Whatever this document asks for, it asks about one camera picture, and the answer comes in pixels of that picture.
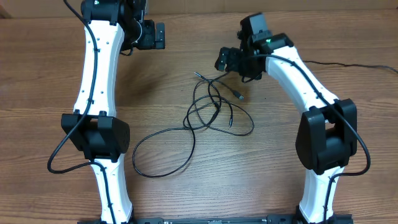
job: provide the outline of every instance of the wire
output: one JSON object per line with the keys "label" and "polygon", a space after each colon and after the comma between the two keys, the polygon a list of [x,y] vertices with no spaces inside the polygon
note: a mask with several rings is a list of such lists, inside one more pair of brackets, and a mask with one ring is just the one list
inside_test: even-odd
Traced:
{"label": "wire", "polygon": [[120,54],[123,55],[123,56],[131,56],[132,55],[132,49],[130,49],[128,54],[125,54],[123,52],[120,52]]}
{"label": "wire", "polygon": [[371,157],[369,154],[369,150],[365,145],[365,142],[362,140],[361,136],[358,134],[358,132],[355,131],[355,129],[349,124],[349,122],[347,120],[344,119],[344,117],[322,96],[322,94],[317,90],[317,88],[315,87],[315,85],[312,83],[311,79],[308,77],[308,75],[304,72],[304,70],[298,66],[295,62],[287,59],[287,58],[283,58],[277,55],[267,55],[267,54],[260,54],[260,55],[254,55],[254,56],[250,56],[247,58],[244,58],[243,60],[247,60],[250,58],[259,58],[259,57],[272,57],[272,58],[276,58],[285,62],[290,63],[293,67],[295,67],[306,79],[306,81],[308,82],[308,84],[310,84],[311,88],[314,90],[314,92],[317,94],[317,96],[319,97],[319,99],[322,100],[322,102],[324,102],[324,104],[327,105],[327,107],[329,107],[332,112],[348,127],[348,129],[355,135],[356,139],[358,140],[359,144],[362,146],[363,151],[365,153],[366,156],[366,167],[359,172],[352,172],[352,173],[340,173],[340,174],[335,174],[333,176],[330,177],[329,180],[329,184],[328,184],[328,190],[326,192],[326,199],[325,199],[325,206],[324,206],[324,212],[323,212],[323,222],[326,224],[327,223],[327,219],[326,219],[326,212],[327,212],[327,208],[328,208],[328,202],[329,202],[329,197],[330,197],[330,192],[331,192],[331,186],[333,184],[333,182],[335,181],[335,179],[337,177],[342,177],[342,176],[359,176],[359,175],[363,175],[365,174],[370,166],[371,166]]}
{"label": "wire", "polygon": [[319,65],[341,65],[344,67],[363,67],[363,68],[385,68],[385,69],[389,69],[392,70],[395,73],[398,73],[398,70],[387,66],[387,65],[360,65],[360,64],[344,64],[344,63],[338,63],[338,62],[316,62],[313,60],[304,60],[303,62],[306,63],[315,63],[315,64],[319,64]]}
{"label": "wire", "polygon": [[[247,136],[247,135],[249,135],[249,134],[251,134],[251,133],[253,132],[253,130],[254,130],[254,121],[253,121],[253,119],[251,118],[250,114],[249,114],[246,110],[244,110],[242,107],[240,107],[240,106],[238,106],[238,105],[236,105],[236,104],[230,103],[226,98],[222,97],[222,96],[220,95],[220,92],[218,91],[217,87],[215,87],[214,84],[213,84],[213,82],[220,83],[220,84],[224,85],[229,91],[231,91],[237,98],[239,98],[239,99],[243,98],[243,97],[240,95],[240,93],[238,93],[236,90],[233,90],[232,88],[230,88],[230,87],[229,87],[228,85],[226,85],[225,83],[219,81],[220,78],[223,78],[223,77],[227,76],[227,75],[229,74],[229,72],[224,73],[223,75],[220,75],[220,76],[218,76],[218,77],[216,77],[216,78],[214,78],[214,79],[207,79],[207,78],[205,78],[203,75],[200,75],[200,74],[197,73],[197,72],[195,72],[195,74],[198,75],[198,77],[202,78],[202,80],[199,81],[199,82],[196,84],[195,88],[193,89],[193,100],[192,100],[192,104],[191,104],[190,107],[188,108],[187,114],[185,115],[185,117],[184,117],[184,119],[183,119],[183,127],[181,127],[181,128],[169,128],[169,129],[161,130],[161,131],[158,131],[158,132],[156,132],[156,133],[150,134],[150,135],[146,136],[144,139],[142,139],[141,141],[139,141],[139,142],[137,143],[137,145],[135,146],[135,148],[134,148],[134,150],[133,150],[133,152],[132,152],[132,166],[134,167],[134,169],[136,170],[136,172],[137,172],[139,175],[144,176],[144,177],[148,177],[148,178],[165,177],[165,176],[168,176],[168,175],[170,175],[170,174],[175,173],[176,171],[178,171],[178,170],[182,169],[184,166],[186,166],[186,165],[188,164],[189,160],[192,158],[193,152],[194,152],[194,150],[195,150],[195,144],[196,144],[195,131],[198,130],[198,129],[201,129],[201,128],[210,128],[210,129],[213,129],[213,130],[215,130],[215,131],[220,131],[220,132],[222,132],[222,133],[231,134],[231,135],[233,135],[233,136]],[[195,92],[196,92],[197,88],[198,88],[201,84],[203,84],[203,83],[205,83],[205,82],[208,83],[208,95],[205,95],[205,96],[199,97],[198,99],[195,99]],[[217,95],[212,95],[212,94],[210,93],[210,87],[212,87],[212,88],[217,92]],[[205,99],[205,98],[210,98],[210,99],[211,99],[211,103],[207,103],[207,104],[205,104],[204,106],[201,106],[201,107],[197,108],[197,102],[199,102],[200,100],[203,100],[203,99]],[[214,120],[217,118],[217,116],[218,116],[219,113],[220,113],[220,110],[221,110],[221,103],[222,103],[222,102],[226,103],[226,104],[229,106],[229,109],[230,109],[230,112],[231,112],[231,118],[230,118],[230,120],[229,120],[229,126],[230,126],[230,127],[232,126],[232,122],[233,122],[233,119],[232,119],[232,117],[233,117],[233,109],[232,109],[232,108],[233,108],[233,106],[234,106],[234,107],[237,107],[237,108],[239,108],[240,110],[242,110],[242,111],[249,117],[249,119],[251,120],[251,124],[252,124],[251,130],[248,131],[247,133],[244,133],[244,134],[236,134],[236,133],[232,133],[232,132],[229,132],[229,131],[225,131],[225,130],[222,130],[222,129],[219,129],[219,128],[211,127],[210,125],[214,122]],[[216,111],[213,113],[213,116],[211,117],[211,119],[209,120],[209,122],[206,123],[206,122],[204,122],[204,120],[202,120],[202,118],[201,118],[201,116],[200,116],[200,114],[199,114],[199,111],[202,110],[202,109],[204,109],[204,108],[207,108],[207,107],[209,107],[209,106],[211,106],[211,105],[214,105],[214,106],[215,106]],[[193,128],[192,125],[191,125],[191,123],[190,123],[189,116],[190,116],[192,113],[195,113],[195,112],[196,112],[197,116],[199,117],[199,120],[201,121],[202,125],[199,126],[199,127]],[[192,136],[193,136],[193,145],[192,145],[192,149],[191,149],[190,155],[188,156],[188,158],[186,159],[186,161],[185,161],[181,166],[179,166],[178,168],[174,169],[174,170],[171,171],[171,172],[168,172],[168,173],[166,173],[166,174],[160,174],[160,175],[148,175],[148,174],[145,174],[145,173],[143,173],[142,171],[140,171],[140,170],[138,169],[138,167],[137,167],[137,165],[136,165],[136,152],[137,152],[138,147],[139,147],[145,140],[147,140],[147,139],[149,139],[149,138],[151,138],[151,137],[154,137],[154,136],[156,136],[156,135],[158,135],[158,134],[166,133],[166,132],[168,132],[168,131],[182,131],[182,130],[186,130],[186,131],[191,131],[191,132],[192,132]]]}
{"label": "wire", "polygon": [[49,172],[53,173],[53,174],[64,174],[70,171],[73,171],[75,169],[79,169],[81,167],[84,166],[88,166],[88,165],[96,165],[101,169],[101,172],[103,173],[104,176],[104,182],[105,182],[105,192],[106,192],[106,200],[108,201],[108,207],[109,210],[111,212],[111,216],[112,216],[112,221],[113,223],[116,224],[116,219],[114,217],[114,212],[112,209],[112,203],[111,203],[111,199],[109,196],[109,186],[108,186],[108,180],[106,178],[106,172],[105,172],[105,168],[98,162],[95,161],[90,161],[90,162],[85,162],[76,166],[73,166],[71,168],[67,168],[64,170],[54,170],[51,168],[51,164],[52,161],[54,160],[54,157],[57,155],[57,153],[59,152],[59,150],[62,148],[62,146],[66,143],[66,141],[70,138],[70,136],[79,128],[79,126],[82,124],[82,122],[84,121],[84,119],[86,118],[88,111],[90,110],[90,106],[93,102],[93,94],[94,94],[94,87],[95,87],[95,81],[96,81],[96,76],[97,76],[97,69],[98,69],[98,48],[97,48],[97,43],[96,43],[96,39],[94,36],[93,31],[91,30],[91,28],[89,27],[89,25],[87,24],[86,21],[84,21],[84,18],[82,18],[79,13],[76,12],[76,10],[74,8],[72,8],[72,6],[68,3],[67,0],[63,0],[63,2],[65,3],[65,5],[69,8],[69,10],[71,10],[72,13],[74,13],[74,15],[79,18],[79,20],[83,23],[83,25],[87,28],[87,31],[90,33],[91,39],[93,41],[93,45],[94,45],[94,68],[93,68],[93,79],[91,81],[91,87],[90,87],[90,94],[88,95],[88,99],[87,99],[87,106],[86,109],[84,110],[81,118],[79,119],[79,121],[77,122],[77,124],[69,131],[69,133],[62,139],[62,141],[60,142],[60,144],[55,148],[55,150],[53,151],[53,153],[51,154],[49,161],[47,162],[47,169],[49,170]]}
{"label": "wire", "polygon": [[250,78],[250,79],[244,81],[244,78],[245,78],[245,77],[242,77],[242,82],[243,82],[243,83],[248,83],[248,82],[251,82],[251,81],[254,80],[254,78]]}

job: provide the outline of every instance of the power cord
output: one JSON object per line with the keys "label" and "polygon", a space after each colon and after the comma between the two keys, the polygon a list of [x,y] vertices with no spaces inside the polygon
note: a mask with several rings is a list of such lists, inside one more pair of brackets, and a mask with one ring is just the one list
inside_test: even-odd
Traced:
{"label": "power cord", "polygon": [[[215,87],[214,84],[213,84],[213,82],[217,82],[217,83],[222,84],[222,85],[225,86],[229,91],[231,91],[232,94],[233,94],[235,97],[237,97],[237,98],[240,99],[240,100],[243,100],[242,94],[240,94],[238,91],[236,91],[236,90],[230,88],[227,84],[225,84],[225,83],[219,81],[220,78],[223,78],[223,77],[227,76],[227,75],[229,74],[229,72],[227,72],[227,73],[225,73],[225,74],[223,74],[223,75],[220,75],[220,76],[218,76],[218,77],[216,77],[216,78],[214,78],[214,79],[207,79],[207,78],[205,78],[203,75],[200,75],[200,74],[197,73],[197,72],[195,72],[195,74],[196,74],[198,77],[200,77],[202,80],[199,81],[199,82],[196,84],[195,88],[193,89],[193,100],[192,100],[192,104],[191,104],[190,107],[188,108],[187,114],[185,115],[185,117],[184,117],[184,119],[183,119],[183,127],[181,127],[181,128],[169,128],[169,129],[161,130],[161,131],[158,131],[158,132],[156,132],[156,133],[150,134],[150,135],[146,136],[144,139],[142,139],[141,141],[139,141],[139,142],[137,143],[137,145],[135,146],[135,148],[134,148],[134,150],[133,150],[133,152],[132,152],[132,165],[133,165],[134,169],[136,170],[136,172],[137,172],[139,175],[144,176],[144,177],[149,177],[149,178],[165,177],[165,176],[168,176],[168,175],[170,175],[170,174],[175,173],[176,171],[180,170],[180,169],[183,168],[185,165],[187,165],[187,163],[189,162],[189,160],[192,158],[193,152],[194,152],[194,150],[195,150],[195,144],[196,144],[195,131],[196,131],[196,130],[199,130],[199,129],[202,129],[202,128],[210,128],[210,129],[213,129],[213,130],[215,130],[215,131],[220,131],[220,132],[222,132],[222,133],[231,134],[231,135],[233,135],[233,136],[247,136],[247,135],[249,135],[249,134],[251,134],[251,133],[253,132],[253,130],[254,130],[254,121],[253,121],[252,117],[250,116],[250,114],[249,114],[246,110],[244,110],[242,107],[240,107],[240,106],[238,106],[238,105],[236,105],[236,104],[234,104],[234,103],[230,103],[226,98],[222,97],[222,96],[220,95],[220,92],[218,91],[217,87]],[[196,98],[195,98],[195,93],[196,93],[197,88],[198,88],[201,84],[203,84],[203,83],[205,83],[205,82],[208,83],[208,95],[205,95],[205,96],[202,96],[202,97],[199,97],[198,99],[196,99]],[[210,93],[210,87],[212,87],[212,88],[217,92],[217,95],[212,95],[212,94]],[[197,102],[200,101],[200,100],[203,100],[203,99],[205,99],[205,98],[210,98],[211,103],[207,103],[207,104],[205,104],[204,106],[201,106],[201,107],[198,108],[198,107],[197,107]],[[222,129],[219,129],[219,128],[214,128],[214,127],[212,127],[211,124],[214,122],[214,120],[215,120],[215,119],[217,118],[217,116],[219,115],[220,110],[221,110],[221,104],[222,104],[222,103],[226,103],[226,104],[229,106],[229,110],[230,110],[230,112],[231,112],[231,117],[230,117],[230,119],[229,119],[229,126],[230,126],[230,127],[232,127],[232,123],[233,123],[233,106],[234,106],[234,107],[237,107],[238,109],[240,109],[241,111],[243,111],[243,112],[249,117],[249,119],[251,120],[251,124],[252,124],[251,130],[248,131],[247,133],[236,134],[236,133],[232,133],[232,132],[229,132],[229,131],[225,131],[225,130],[222,130]],[[211,105],[214,105],[214,106],[215,106],[216,111],[213,113],[213,116],[211,117],[210,121],[206,123],[206,122],[204,122],[204,120],[201,118],[201,116],[200,116],[200,114],[199,114],[199,111],[202,110],[202,109],[204,109],[204,108],[207,108],[207,107],[209,107],[209,106],[211,106]],[[196,112],[196,114],[197,114],[197,116],[198,116],[200,122],[202,123],[202,125],[199,126],[199,127],[193,128],[192,125],[191,125],[191,123],[190,123],[189,116],[190,116],[192,113],[195,113],[195,112]],[[176,168],[175,170],[173,170],[173,171],[171,171],[171,172],[168,172],[168,173],[166,173],[166,174],[148,175],[148,174],[145,174],[145,173],[143,173],[142,171],[140,171],[140,170],[138,169],[137,165],[136,165],[136,152],[137,152],[138,147],[139,147],[145,140],[147,140],[147,139],[149,139],[149,138],[151,138],[151,137],[153,137],[153,136],[156,136],[156,135],[158,135],[158,134],[162,134],[162,133],[165,133],[165,132],[168,132],[168,131],[179,131],[179,130],[189,130],[189,131],[192,132],[192,136],[193,136],[193,145],[192,145],[191,153],[190,153],[190,155],[188,156],[188,159],[187,159],[180,167],[178,167],[178,168]]]}
{"label": "power cord", "polygon": [[93,31],[91,30],[91,28],[89,27],[87,22],[84,21],[82,16],[79,15],[79,13],[77,13],[74,8],[72,8],[72,6],[68,3],[67,0],[63,0],[63,2],[69,8],[69,10],[71,10],[71,12],[74,13],[74,15],[77,18],[79,18],[79,20],[83,23],[83,25],[87,28],[88,32],[90,33],[90,36],[91,36],[91,39],[92,39],[93,45],[94,45],[94,69],[93,69],[93,79],[91,81],[90,94],[88,95],[86,109],[84,110],[84,112],[83,112],[81,118],[79,119],[79,121],[77,122],[77,124],[70,130],[70,132],[64,137],[64,139],[62,139],[60,144],[55,148],[55,150],[51,154],[51,156],[49,158],[49,161],[47,162],[47,169],[53,174],[64,174],[64,173],[67,173],[67,172],[70,172],[70,171],[73,171],[75,169],[79,169],[81,167],[88,166],[88,165],[96,165],[96,166],[98,166],[101,169],[101,172],[103,173],[103,176],[104,176],[106,200],[108,201],[108,207],[109,207],[109,210],[111,212],[112,221],[113,221],[113,223],[116,224],[116,219],[114,217],[114,212],[113,212],[112,203],[111,203],[111,197],[109,196],[108,179],[106,177],[106,171],[105,171],[106,168],[104,166],[102,166],[100,163],[95,162],[94,160],[92,160],[92,161],[85,162],[85,163],[82,163],[82,164],[79,164],[79,165],[76,165],[76,166],[73,166],[71,168],[67,168],[67,169],[64,169],[64,170],[54,170],[54,169],[51,168],[51,163],[54,160],[54,157],[57,155],[57,153],[62,148],[62,146],[65,144],[65,142],[70,138],[70,136],[79,128],[79,126],[82,124],[82,122],[86,118],[86,116],[88,114],[88,111],[90,110],[90,106],[91,106],[91,104],[93,102],[94,87],[95,87],[95,81],[96,81],[96,76],[97,76],[97,68],[98,68],[98,48],[97,48],[97,43],[96,43],[96,39],[95,39]]}
{"label": "power cord", "polygon": [[360,65],[360,64],[344,64],[344,63],[338,63],[338,62],[316,62],[316,61],[312,61],[312,60],[304,60],[303,62],[306,63],[315,63],[318,65],[341,65],[344,67],[363,67],[363,68],[385,68],[385,69],[389,69],[392,70],[395,73],[398,73],[398,70],[387,66],[387,65]]}

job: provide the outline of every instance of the wooden table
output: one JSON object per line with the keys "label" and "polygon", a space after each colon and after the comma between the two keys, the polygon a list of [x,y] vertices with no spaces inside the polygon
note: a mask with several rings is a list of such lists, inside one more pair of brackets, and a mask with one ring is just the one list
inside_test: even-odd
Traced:
{"label": "wooden table", "polygon": [[[221,94],[245,108],[256,124],[248,137],[197,131],[189,166],[161,179],[137,175],[135,144],[161,129],[180,127],[198,81],[193,72],[215,77],[220,47],[238,47],[236,32],[247,14],[148,16],[166,24],[167,49],[120,57],[116,84],[118,117],[129,123],[131,147],[125,170],[137,217],[254,217],[294,213],[303,194],[304,168],[295,152],[300,115],[277,81],[264,75],[242,84],[233,74]],[[383,64],[398,68],[398,11],[273,12],[273,32],[285,32],[303,59]],[[100,217],[95,177],[86,167],[54,175],[47,159],[64,137],[62,113],[71,113],[84,59],[83,26],[77,19],[0,20],[0,223],[76,223]],[[372,155],[364,176],[342,178],[334,209],[356,223],[397,223],[398,75],[381,69],[308,65],[341,99],[358,107],[358,130]],[[224,109],[216,126],[228,128]],[[235,110],[234,131],[250,128]],[[159,174],[189,155],[188,131],[145,142],[138,166]],[[61,169],[84,162],[68,142],[54,161]],[[360,170],[358,148],[346,171]]]}

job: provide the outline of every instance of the tangled cable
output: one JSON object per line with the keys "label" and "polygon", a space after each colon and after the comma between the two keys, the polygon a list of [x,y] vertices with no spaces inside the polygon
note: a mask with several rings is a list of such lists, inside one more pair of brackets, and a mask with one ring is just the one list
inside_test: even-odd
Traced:
{"label": "tangled cable", "polygon": [[[254,121],[253,121],[252,117],[250,116],[250,114],[249,114],[246,110],[244,110],[242,107],[240,107],[240,106],[238,106],[238,105],[236,105],[236,104],[234,104],[234,103],[231,103],[231,102],[229,102],[226,98],[222,97],[221,94],[220,94],[220,92],[218,91],[217,87],[215,87],[215,85],[214,85],[214,82],[217,82],[217,83],[222,84],[222,85],[225,86],[229,91],[231,91],[232,94],[233,94],[235,97],[237,97],[238,99],[242,100],[242,99],[243,99],[243,96],[242,96],[238,91],[233,90],[233,89],[230,88],[227,84],[225,84],[225,83],[223,83],[223,82],[220,81],[220,78],[223,78],[223,77],[227,76],[227,75],[229,74],[229,72],[224,73],[224,74],[222,74],[222,75],[220,75],[220,76],[218,76],[218,77],[216,77],[216,78],[214,78],[214,79],[207,79],[207,78],[205,78],[203,75],[200,75],[200,74],[197,73],[197,72],[195,72],[195,74],[196,74],[198,77],[200,77],[202,80],[199,81],[199,82],[196,84],[195,88],[193,89],[193,100],[192,100],[192,104],[190,105],[190,107],[189,107],[189,109],[188,109],[188,111],[187,111],[187,115],[185,115],[185,117],[184,117],[184,119],[183,119],[183,127],[181,127],[181,128],[168,128],[168,129],[161,130],[161,131],[158,131],[158,132],[156,132],[156,133],[150,134],[150,135],[146,136],[144,139],[142,139],[141,141],[139,141],[139,142],[137,143],[137,145],[135,146],[135,148],[134,148],[134,150],[133,150],[133,152],[132,152],[132,165],[133,165],[134,169],[137,171],[137,173],[138,173],[139,175],[142,175],[142,176],[144,176],[144,177],[149,177],[149,178],[165,177],[165,176],[168,176],[168,175],[170,175],[170,174],[175,173],[176,171],[180,170],[180,169],[183,168],[185,165],[187,165],[187,163],[188,163],[189,160],[191,159],[191,157],[192,157],[192,155],[193,155],[193,152],[194,152],[194,150],[195,150],[195,144],[196,144],[195,131],[196,131],[196,130],[199,130],[199,129],[202,129],[202,128],[210,128],[210,129],[212,129],[212,130],[220,131],[220,132],[226,133],[226,134],[231,134],[231,135],[233,135],[233,136],[247,136],[247,135],[249,135],[249,134],[251,134],[251,133],[253,132],[253,130],[254,130]],[[208,88],[207,88],[208,95],[205,95],[205,96],[202,96],[202,97],[199,97],[198,99],[196,99],[196,98],[195,98],[196,90],[198,89],[198,87],[199,87],[201,84],[203,84],[203,83],[205,83],[205,82],[208,83]],[[217,92],[217,95],[212,95],[212,94],[210,93],[210,90],[211,90],[210,87],[212,87],[212,88]],[[210,98],[211,103],[207,103],[207,104],[205,104],[205,105],[203,105],[203,106],[201,106],[201,107],[198,108],[197,103],[198,103],[200,100],[203,100],[203,99],[205,99],[205,98]],[[233,123],[233,106],[234,106],[234,107],[237,107],[237,108],[239,108],[240,110],[242,110],[242,111],[249,117],[249,119],[250,119],[250,121],[251,121],[251,124],[252,124],[251,130],[248,131],[247,133],[244,133],[244,134],[236,134],[236,133],[232,133],[232,132],[230,132],[230,131],[225,131],[225,130],[222,130],[222,129],[219,129],[219,128],[214,128],[214,127],[212,127],[211,124],[216,120],[216,118],[218,117],[218,115],[219,115],[219,113],[220,113],[220,111],[221,111],[221,105],[222,105],[222,103],[224,103],[224,104],[226,103],[226,104],[229,106],[229,110],[230,110],[230,112],[231,112],[231,116],[230,116],[230,119],[229,119],[229,127],[232,127],[232,123]],[[204,122],[204,120],[203,120],[202,117],[200,116],[199,111],[202,110],[202,109],[204,109],[204,108],[207,108],[207,107],[209,107],[209,106],[211,106],[211,105],[214,105],[214,107],[216,108],[216,110],[215,110],[215,112],[213,113],[213,116],[211,117],[211,119],[209,120],[209,122],[206,123],[206,122]],[[190,116],[192,113],[195,113],[195,112],[196,112],[196,114],[197,114],[197,116],[198,116],[198,118],[199,118],[199,120],[200,120],[200,122],[201,122],[202,125],[199,126],[199,127],[193,128],[192,125],[191,125],[191,122],[190,122],[190,120],[189,120],[189,116]],[[151,138],[151,137],[153,137],[153,136],[156,136],[156,135],[158,135],[158,134],[162,134],[162,133],[165,133],[165,132],[168,132],[168,131],[178,131],[178,130],[189,130],[189,131],[192,132],[193,144],[192,144],[191,153],[190,153],[190,155],[188,156],[188,159],[187,159],[180,167],[178,167],[178,168],[176,168],[175,170],[173,170],[173,171],[171,171],[171,172],[168,172],[168,173],[166,173],[166,174],[160,174],[160,175],[147,175],[147,174],[143,173],[142,171],[140,171],[140,170],[138,169],[137,165],[136,165],[136,152],[137,152],[138,147],[141,145],[141,143],[143,143],[145,140],[147,140],[147,139],[149,139],[149,138]]]}

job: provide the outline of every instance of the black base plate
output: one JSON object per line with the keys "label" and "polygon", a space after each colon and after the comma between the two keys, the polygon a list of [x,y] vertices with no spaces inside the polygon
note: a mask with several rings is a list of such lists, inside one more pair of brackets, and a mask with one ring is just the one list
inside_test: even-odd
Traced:
{"label": "black base plate", "polygon": [[[105,222],[79,222],[81,224],[106,224]],[[337,215],[329,219],[329,224],[353,224],[351,215]],[[242,217],[242,218],[187,218],[187,219],[163,219],[140,218],[130,221],[129,224],[305,224],[297,221],[295,215],[268,215],[266,217]]]}

